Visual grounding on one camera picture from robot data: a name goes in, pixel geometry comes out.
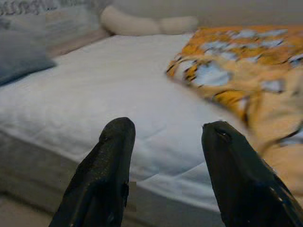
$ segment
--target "bed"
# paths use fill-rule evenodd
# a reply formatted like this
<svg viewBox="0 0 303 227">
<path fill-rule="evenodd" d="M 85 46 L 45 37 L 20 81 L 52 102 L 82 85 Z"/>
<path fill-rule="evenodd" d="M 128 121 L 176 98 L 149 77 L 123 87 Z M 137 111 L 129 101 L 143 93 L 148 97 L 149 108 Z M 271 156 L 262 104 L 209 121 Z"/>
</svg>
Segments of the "bed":
<svg viewBox="0 0 303 227">
<path fill-rule="evenodd" d="M 137 131 L 130 171 L 135 216 L 155 226 L 221 226 L 201 126 L 226 120 L 246 131 L 232 114 L 165 76 L 191 36 L 116 35 L 0 87 L 1 188 L 56 211 L 104 126 L 127 116 Z"/>
</svg>

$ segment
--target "white bedsheet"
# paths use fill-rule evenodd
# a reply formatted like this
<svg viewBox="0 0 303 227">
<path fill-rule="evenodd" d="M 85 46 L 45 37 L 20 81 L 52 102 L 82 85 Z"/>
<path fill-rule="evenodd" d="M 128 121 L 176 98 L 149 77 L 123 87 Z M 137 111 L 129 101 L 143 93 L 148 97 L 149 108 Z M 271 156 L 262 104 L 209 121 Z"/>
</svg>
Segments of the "white bedsheet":
<svg viewBox="0 0 303 227">
<path fill-rule="evenodd" d="M 61 56 L 56 68 L 0 87 L 0 131 L 80 162 L 109 121 L 127 116 L 136 126 L 131 181 L 218 210 L 201 126 L 227 120 L 243 128 L 227 111 L 166 78 L 170 59 L 190 37 L 114 36 Z"/>
</svg>

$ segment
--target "yellow blanket with print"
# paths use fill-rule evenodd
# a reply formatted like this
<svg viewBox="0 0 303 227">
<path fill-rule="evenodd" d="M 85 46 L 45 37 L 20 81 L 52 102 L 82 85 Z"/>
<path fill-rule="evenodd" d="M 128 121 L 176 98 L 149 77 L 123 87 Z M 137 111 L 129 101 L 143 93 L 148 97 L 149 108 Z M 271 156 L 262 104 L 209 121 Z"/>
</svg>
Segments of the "yellow blanket with print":
<svg viewBox="0 0 303 227">
<path fill-rule="evenodd" d="M 247 125 L 252 146 L 301 206 L 302 63 L 303 26 L 201 28 L 167 70 Z"/>
</svg>

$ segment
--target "gray pillow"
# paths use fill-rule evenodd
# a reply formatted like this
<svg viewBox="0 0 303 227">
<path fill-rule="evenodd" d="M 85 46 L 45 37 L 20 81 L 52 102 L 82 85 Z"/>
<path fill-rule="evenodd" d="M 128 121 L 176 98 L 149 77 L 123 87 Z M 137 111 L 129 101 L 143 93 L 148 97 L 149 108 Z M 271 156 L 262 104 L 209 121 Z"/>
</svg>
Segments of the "gray pillow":
<svg viewBox="0 0 303 227">
<path fill-rule="evenodd" d="M 16 31 L 0 31 L 0 85 L 55 65 L 47 56 L 45 48 L 27 35 Z"/>
</svg>

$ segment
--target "floor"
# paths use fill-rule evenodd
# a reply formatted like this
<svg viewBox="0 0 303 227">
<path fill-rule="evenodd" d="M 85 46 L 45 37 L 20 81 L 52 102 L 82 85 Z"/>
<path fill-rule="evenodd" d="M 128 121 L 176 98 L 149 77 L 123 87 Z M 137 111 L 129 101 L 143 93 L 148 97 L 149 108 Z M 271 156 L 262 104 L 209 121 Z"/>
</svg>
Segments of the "floor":
<svg viewBox="0 0 303 227">
<path fill-rule="evenodd" d="M 131 209 L 127 210 L 121 227 L 146 227 L 132 218 Z M 48 227 L 52 215 L 32 207 L 16 198 L 0 194 L 0 223 L 2 227 Z"/>
</svg>

